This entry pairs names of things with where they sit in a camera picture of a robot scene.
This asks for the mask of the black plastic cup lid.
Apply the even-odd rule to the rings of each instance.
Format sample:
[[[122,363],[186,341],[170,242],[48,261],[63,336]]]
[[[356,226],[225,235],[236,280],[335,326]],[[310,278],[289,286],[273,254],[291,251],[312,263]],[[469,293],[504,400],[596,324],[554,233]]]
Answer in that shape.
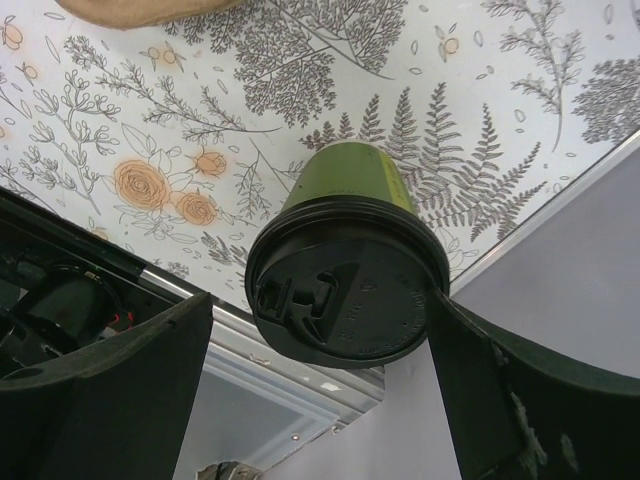
[[[416,214],[369,197],[325,197],[286,209],[261,231],[245,291],[256,327],[279,354],[366,369],[425,341],[434,302],[450,291],[450,267]]]

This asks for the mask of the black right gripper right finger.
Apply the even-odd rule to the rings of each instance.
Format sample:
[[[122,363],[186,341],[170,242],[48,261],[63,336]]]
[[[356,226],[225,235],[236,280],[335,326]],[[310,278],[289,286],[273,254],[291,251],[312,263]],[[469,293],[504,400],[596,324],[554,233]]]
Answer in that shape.
[[[513,334],[437,289],[425,311],[462,478],[638,478],[638,379]]]

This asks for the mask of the green paper coffee cup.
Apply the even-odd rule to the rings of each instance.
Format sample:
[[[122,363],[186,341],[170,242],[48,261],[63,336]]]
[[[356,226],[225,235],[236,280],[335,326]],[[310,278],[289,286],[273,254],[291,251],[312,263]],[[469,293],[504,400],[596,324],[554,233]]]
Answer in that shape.
[[[282,209],[338,196],[371,198],[417,212],[393,158],[360,141],[334,142],[317,151],[304,165]]]

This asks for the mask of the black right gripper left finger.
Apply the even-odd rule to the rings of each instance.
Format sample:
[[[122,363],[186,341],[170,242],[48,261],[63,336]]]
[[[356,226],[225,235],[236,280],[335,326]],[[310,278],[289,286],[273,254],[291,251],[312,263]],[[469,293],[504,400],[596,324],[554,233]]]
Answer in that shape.
[[[170,479],[199,385],[213,298],[1,380],[4,479]]]

